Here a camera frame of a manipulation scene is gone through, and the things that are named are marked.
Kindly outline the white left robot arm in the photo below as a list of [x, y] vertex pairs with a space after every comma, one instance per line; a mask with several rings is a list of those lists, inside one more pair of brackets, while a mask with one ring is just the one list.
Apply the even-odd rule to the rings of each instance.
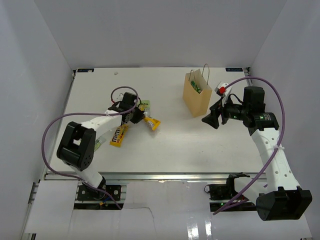
[[115, 102], [105, 112], [91, 120], [67, 124], [57, 149], [57, 158], [71, 167], [88, 186], [88, 193], [99, 200], [105, 196], [106, 180], [92, 165], [96, 140], [108, 131], [116, 131], [120, 135], [120, 128], [132, 122], [139, 123], [144, 112], [137, 107], [138, 97], [126, 92], [120, 101]]

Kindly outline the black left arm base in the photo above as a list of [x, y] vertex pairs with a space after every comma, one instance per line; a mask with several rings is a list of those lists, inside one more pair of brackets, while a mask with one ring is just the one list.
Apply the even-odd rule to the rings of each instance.
[[[105, 190], [109, 193], [115, 201], [121, 199], [122, 186], [121, 185], [106, 185]], [[77, 192], [77, 201], [111, 201], [110, 197], [100, 191], [93, 190], [86, 185], [80, 185]]]

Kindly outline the green yellow chip bag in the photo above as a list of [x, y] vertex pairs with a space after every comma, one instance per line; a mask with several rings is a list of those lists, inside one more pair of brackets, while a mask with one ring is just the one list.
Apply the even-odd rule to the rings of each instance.
[[192, 81], [190, 82], [190, 84], [191, 84], [192, 88], [193, 88], [198, 94], [200, 94], [200, 93], [202, 92], [202, 88], [201, 88], [199, 85], [197, 85], [194, 80], [192, 80]]

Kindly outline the brown paper bag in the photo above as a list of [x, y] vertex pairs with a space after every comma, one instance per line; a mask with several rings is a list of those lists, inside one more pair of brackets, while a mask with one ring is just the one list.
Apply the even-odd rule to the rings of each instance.
[[[191, 69], [185, 74], [182, 99], [189, 109], [193, 118], [207, 113], [212, 95], [212, 88], [209, 85], [210, 68], [207, 63], [202, 70]], [[202, 88], [201, 93], [197, 93], [191, 86], [191, 81], [195, 81]]]

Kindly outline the yellow snack bar wrapper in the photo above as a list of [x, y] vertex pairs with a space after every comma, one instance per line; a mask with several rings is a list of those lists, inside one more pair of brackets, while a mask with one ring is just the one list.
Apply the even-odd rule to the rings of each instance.
[[157, 120], [150, 116], [145, 116], [143, 120], [150, 127], [152, 131], [155, 131], [161, 124], [160, 120]]

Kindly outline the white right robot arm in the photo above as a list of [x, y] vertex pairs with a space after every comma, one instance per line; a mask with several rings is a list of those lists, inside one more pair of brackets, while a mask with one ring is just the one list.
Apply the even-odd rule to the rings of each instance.
[[227, 84], [215, 90], [220, 99], [210, 107], [210, 114], [202, 122], [217, 129], [218, 118], [222, 119], [222, 124], [228, 120], [241, 121], [258, 149], [267, 180], [267, 186], [263, 187], [246, 173], [230, 174], [226, 180], [226, 195], [233, 200], [244, 196], [254, 203], [263, 221], [300, 219], [312, 202], [312, 194], [301, 188], [291, 171], [284, 148], [278, 142], [281, 133], [276, 116], [265, 111], [265, 91], [262, 87], [247, 86], [243, 100], [236, 104]]

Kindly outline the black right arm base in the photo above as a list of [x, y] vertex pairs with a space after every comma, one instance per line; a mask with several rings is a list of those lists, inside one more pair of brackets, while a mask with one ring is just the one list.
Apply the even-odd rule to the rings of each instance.
[[204, 187], [204, 192], [210, 195], [210, 200], [230, 200], [238, 194], [235, 190], [236, 178], [249, 178], [248, 174], [243, 172], [232, 173], [223, 184], [207, 184]]

